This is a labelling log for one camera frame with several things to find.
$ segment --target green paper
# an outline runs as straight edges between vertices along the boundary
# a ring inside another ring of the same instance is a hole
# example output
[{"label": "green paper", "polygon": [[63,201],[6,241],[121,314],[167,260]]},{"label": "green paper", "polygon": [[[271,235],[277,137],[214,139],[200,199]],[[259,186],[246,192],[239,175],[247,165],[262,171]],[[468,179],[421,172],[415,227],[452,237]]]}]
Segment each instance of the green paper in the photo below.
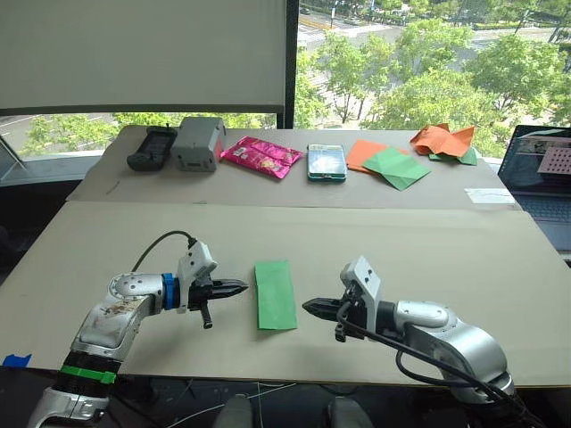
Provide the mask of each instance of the green paper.
[{"label": "green paper", "polygon": [[406,189],[430,172],[412,156],[402,154],[393,147],[374,154],[365,160],[363,167],[378,172],[399,190]]},{"label": "green paper", "polygon": [[460,163],[463,163],[464,165],[477,165],[478,161],[476,158],[476,150],[474,150],[474,147],[470,147],[468,151],[464,153],[464,156],[460,156],[458,160]]},{"label": "green paper", "polygon": [[456,160],[460,163],[463,163],[464,165],[477,165],[478,164],[478,161],[476,158],[476,151],[474,150],[474,147],[470,147],[468,149],[468,151],[466,153],[464,153],[464,156],[456,157],[456,156],[450,156],[449,154],[445,154],[445,153],[438,153],[438,154],[429,153],[428,158],[430,158],[431,161]]},{"label": "green paper", "polygon": [[287,261],[255,264],[258,297],[258,328],[288,330],[297,328],[294,287]]}]

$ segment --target pink snack bag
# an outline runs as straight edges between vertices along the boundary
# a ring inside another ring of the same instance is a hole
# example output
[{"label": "pink snack bag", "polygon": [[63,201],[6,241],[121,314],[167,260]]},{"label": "pink snack bag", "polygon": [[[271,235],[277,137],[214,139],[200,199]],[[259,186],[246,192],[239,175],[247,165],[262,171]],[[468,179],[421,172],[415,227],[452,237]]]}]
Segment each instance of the pink snack bag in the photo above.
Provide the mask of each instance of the pink snack bag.
[{"label": "pink snack bag", "polygon": [[303,152],[252,136],[245,136],[220,154],[221,159],[278,178],[285,177],[302,156]]}]

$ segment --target green tape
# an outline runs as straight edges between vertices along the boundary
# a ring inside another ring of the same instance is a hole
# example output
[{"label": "green tape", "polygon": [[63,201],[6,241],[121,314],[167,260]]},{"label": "green tape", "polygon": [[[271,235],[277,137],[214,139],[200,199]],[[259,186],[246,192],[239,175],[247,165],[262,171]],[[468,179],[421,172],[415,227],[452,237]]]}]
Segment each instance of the green tape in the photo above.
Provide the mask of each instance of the green tape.
[{"label": "green tape", "polygon": [[62,366],[60,372],[67,375],[73,375],[77,377],[85,377],[86,379],[93,379],[94,381],[99,381],[104,385],[109,385],[115,382],[117,375],[114,372],[97,372],[95,370],[89,370],[87,368],[79,368],[74,366]]},{"label": "green tape", "polygon": [[258,328],[288,330],[297,327],[294,287],[287,261],[255,264]]}]

